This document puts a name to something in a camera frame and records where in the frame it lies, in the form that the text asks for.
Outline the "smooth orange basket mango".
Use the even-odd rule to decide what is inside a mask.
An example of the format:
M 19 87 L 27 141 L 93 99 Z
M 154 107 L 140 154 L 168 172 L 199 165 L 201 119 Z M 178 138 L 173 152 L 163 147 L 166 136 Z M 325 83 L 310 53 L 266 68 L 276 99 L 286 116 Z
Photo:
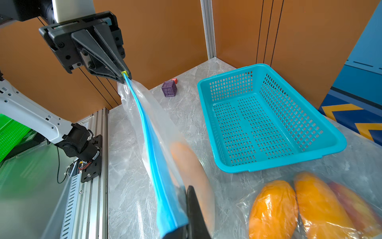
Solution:
M 193 186 L 195 189 L 207 229 L 213 235 L 215 195 L 203 166 L 194 151 L 184 142 L 173 142 L 170 151 L 185 187 Z

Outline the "clear blue-zip bag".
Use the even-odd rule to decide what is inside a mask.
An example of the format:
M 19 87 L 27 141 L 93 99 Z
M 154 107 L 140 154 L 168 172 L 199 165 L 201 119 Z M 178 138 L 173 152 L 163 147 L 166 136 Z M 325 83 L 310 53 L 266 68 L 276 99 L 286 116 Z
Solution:
M 277 180 L 288 182 L 296 194 L 298 219 L 291 239 L 362 239 L 361 233 L 356 230 L 344 207 L 328 185 L 334 181 L 307 171 Z M 253 203 L 263 187 L 270 182 L 257 186 L 253 192 L 237 203 L 247 238 L 249 238 L 249 215 Z M 382 218 L 382 210 L 369 205 Z

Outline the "red mango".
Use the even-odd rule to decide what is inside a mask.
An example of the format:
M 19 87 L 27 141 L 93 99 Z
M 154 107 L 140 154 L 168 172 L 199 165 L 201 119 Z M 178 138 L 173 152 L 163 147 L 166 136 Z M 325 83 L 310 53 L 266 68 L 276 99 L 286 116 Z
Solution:
M 331 182 L 328 184 L 344 207 L 362 239 L 382 238 L 382 219 L 377 212 L 357 193 L 351 189 Z

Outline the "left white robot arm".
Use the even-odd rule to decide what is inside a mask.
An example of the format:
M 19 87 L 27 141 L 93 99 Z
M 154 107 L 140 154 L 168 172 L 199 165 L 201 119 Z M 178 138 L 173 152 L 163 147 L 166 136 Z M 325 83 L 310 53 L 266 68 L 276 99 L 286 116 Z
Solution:
M 110 12 L 89 15 L 39 29 L 40 34 L 68 73 L 85 66 L 94 75 L 124 84 L 131 73 L 116 16 Z M 1 114 L 37 131 L 64 150 L 68 157 L 93 162 L 101 146 L 91 132 L 78 123 L 51 113 L 1 79 Z

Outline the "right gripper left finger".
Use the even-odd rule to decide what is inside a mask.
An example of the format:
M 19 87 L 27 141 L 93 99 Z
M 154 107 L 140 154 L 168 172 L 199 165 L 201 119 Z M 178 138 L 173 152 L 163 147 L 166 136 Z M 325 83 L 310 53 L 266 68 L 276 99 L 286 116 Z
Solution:
M 167 233 L 163 239 L 186 239 L 188 234 L 188 226 L 182 226 L 176 230 Z

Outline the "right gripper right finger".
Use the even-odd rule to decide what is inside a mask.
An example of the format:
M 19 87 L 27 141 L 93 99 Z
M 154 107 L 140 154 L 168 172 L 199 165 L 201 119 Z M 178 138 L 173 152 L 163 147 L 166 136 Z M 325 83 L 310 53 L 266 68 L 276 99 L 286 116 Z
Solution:
M 187 214 L 189 224 L 187 225 L 187 239 L 211 239 L 199 201 L 193 186 L 189 186 L 186 194 Z

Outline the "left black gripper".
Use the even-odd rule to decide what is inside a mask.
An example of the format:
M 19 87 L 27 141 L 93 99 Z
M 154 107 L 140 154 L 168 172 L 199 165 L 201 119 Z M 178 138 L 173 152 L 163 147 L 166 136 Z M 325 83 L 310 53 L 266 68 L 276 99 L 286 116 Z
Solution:
M 109 11 L 51 24 L 39 33 L 68 73 L 84 66 L 92 75 L 122 84 L 131 79 L 121 30 Z

